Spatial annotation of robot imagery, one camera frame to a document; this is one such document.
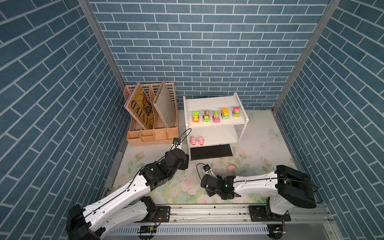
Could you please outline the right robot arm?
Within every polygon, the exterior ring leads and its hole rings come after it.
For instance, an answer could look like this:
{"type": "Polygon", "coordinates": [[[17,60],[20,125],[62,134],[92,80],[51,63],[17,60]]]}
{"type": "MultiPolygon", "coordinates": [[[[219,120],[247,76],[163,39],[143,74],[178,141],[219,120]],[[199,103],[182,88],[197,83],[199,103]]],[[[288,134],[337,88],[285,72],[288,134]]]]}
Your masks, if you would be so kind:
{"type": "Polygon", "coordinates": [[[209,165],[204,165],[201,187],[209,197],[218,195],[222,200],[232,200],[249,194],[267,196],[268,215],[283,216],[289,209],[299,207],[314,209],[317,204],[312,179],[308,174],[278,165],[274,172],[258,176],[216,176],[209,165]]]}

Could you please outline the pink green toy truck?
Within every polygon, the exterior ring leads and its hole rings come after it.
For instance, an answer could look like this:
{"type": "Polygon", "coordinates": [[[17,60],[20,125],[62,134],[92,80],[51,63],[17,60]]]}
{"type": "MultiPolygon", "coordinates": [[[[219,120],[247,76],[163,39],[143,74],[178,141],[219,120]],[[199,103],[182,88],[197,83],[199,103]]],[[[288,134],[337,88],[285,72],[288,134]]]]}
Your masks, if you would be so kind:
{"type": "Polygon", "coordinates": [[[198,111],[193,112],[193,123],[199,123],[200,122],[200,115],[198,111]]]}

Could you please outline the orange green toy car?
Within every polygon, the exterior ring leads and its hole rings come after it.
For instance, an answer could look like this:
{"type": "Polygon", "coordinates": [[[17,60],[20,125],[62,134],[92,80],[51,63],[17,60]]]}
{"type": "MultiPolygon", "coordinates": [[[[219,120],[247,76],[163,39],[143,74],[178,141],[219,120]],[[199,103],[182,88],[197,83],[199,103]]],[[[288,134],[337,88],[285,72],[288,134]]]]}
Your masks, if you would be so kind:
{"type": "Polygon", "coordinates": [[[228,120],[229,119],[229,111],[228,111],[228,109],[226,109],[226,108],[222,109],[222,118],[223,118],[223,120],[228,120]]]}

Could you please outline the pink green toy car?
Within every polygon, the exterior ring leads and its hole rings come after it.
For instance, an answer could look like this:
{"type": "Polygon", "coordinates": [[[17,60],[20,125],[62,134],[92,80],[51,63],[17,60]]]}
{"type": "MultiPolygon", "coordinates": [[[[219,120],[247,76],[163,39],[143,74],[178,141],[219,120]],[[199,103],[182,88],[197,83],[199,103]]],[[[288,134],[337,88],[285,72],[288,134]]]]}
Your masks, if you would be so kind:
{"type": "Polygon", "coordinates": [[[239,107],[234,107],[233,108],[233,117],[234,118],[239,118],[241,115],[240,115],[240,108],[239,107]]]}

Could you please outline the green striped toy car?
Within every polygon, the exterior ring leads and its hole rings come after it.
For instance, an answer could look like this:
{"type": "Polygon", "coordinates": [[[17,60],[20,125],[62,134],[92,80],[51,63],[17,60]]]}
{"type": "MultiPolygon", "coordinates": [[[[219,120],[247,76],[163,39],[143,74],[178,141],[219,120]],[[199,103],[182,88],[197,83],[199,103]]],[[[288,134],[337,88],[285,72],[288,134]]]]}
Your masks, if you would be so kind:
{"type": "Polygon", "coordinates": [[[221,121],[221,119],[220,119],[219,112],[218,112],[218,111],[214,111],[214,114],[213,114],[213,122],[214,122],[214,123],[219,123],[220,121],[221,121]]]}

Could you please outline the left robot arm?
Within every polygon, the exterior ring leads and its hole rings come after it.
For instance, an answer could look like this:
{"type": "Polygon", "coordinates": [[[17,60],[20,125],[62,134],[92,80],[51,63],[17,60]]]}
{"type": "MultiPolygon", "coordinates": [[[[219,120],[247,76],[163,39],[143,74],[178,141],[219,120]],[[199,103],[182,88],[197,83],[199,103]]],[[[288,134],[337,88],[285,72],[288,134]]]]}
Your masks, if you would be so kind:
{"type": "Polygon", "coordinates": [[[102,240],[128,224],[154,222],[157,206],[148,194],[188,165],[186,153],[172,149],[160,160],[143,166],[129,183],[105,198],[86,207],[75,205],[67,217],[69,239],[102,240]]]}

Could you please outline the pink pig toy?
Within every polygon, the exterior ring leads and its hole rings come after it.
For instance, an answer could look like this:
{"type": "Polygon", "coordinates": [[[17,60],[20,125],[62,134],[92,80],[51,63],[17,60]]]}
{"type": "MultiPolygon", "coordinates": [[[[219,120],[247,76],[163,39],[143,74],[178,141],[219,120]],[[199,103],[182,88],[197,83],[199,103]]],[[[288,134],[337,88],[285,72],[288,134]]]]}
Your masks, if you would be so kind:
{"type": "Polygon", "coordinates": [[[196,138],[195,137],[191,137],[190,138],[190,143],[191,143],[192,146],[195,146],[197,144],[196,138]]]}
{"type": "Polygon", "coordinates": [[[201,137],[201,136],[198,137],[198,143],[199,143],[200,146],[202,146],[204,144],[203,137],[201,137]]]}

